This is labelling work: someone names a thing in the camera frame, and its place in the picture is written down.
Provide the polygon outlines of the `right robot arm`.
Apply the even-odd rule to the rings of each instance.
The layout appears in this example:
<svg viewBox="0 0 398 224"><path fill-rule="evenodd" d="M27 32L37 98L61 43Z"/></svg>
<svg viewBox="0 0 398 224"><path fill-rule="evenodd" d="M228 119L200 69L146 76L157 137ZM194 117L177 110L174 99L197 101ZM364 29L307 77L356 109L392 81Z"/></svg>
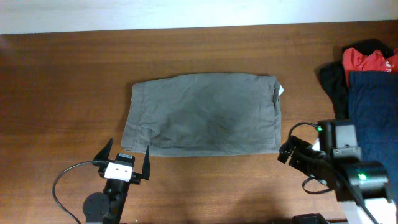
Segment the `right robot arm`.
<svg viewBox="0 0 398 224"><path fill-rule="evenodd" d="M278 160L334 192L347 223L396 223L397 206L386 168L364 161L356 129L349 120L310 123L318 132L319 148L293 134L280 147Z"/></svg>

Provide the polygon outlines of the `grey shorts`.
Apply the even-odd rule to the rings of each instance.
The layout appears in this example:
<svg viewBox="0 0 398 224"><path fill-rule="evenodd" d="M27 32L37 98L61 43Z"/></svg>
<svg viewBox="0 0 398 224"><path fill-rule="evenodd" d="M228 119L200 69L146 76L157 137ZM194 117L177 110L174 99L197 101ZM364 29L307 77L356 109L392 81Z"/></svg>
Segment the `grey shorts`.
<svg viewBox="0 0 398 224"><path fill-rule="evenodd" d="M276 153L281 145L275 76L197 73L137 83L121 145L162 157Z"/></svg>

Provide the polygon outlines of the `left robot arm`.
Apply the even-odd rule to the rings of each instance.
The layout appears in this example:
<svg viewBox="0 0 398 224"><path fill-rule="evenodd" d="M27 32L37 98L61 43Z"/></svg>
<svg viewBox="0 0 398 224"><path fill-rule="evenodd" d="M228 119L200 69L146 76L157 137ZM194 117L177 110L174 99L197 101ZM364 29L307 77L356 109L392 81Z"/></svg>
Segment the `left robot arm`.
<svg viewBox="0 0 398 224"><path fill-rule="evenodd" d="M86 223L119 223L131 185L139 185L150 178L149 148L145 151L142 171L134 172L135 157L119 153L109 159L113 145L110 139L93 158L100 177L106 179L103 191L89 195L83 203Z"/></svg>

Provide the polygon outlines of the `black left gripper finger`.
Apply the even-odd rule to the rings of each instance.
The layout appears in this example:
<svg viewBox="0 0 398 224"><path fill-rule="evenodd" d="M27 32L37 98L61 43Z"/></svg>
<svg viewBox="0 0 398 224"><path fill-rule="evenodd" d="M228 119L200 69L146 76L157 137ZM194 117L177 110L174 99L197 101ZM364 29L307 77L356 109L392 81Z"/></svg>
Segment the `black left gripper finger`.
<svg viewBox="0 0 398 224"><path fill-rule="evenodd" d="M151 172L150 159L149 159L149 149L150 149L150 147L147 146L146 153L145 153L145 156L144 156L144 162L143 162L143 165L142 165L142 179L144 179L144 180L149 180L150 172Z"/></svg>
<svg viewBox="0 0 398 224"><path fill-rule="evenodd" d="M93 158L94 161L108 161L111 148L113 146L113 138L110 138L107 144L97 155Z"/></svg>

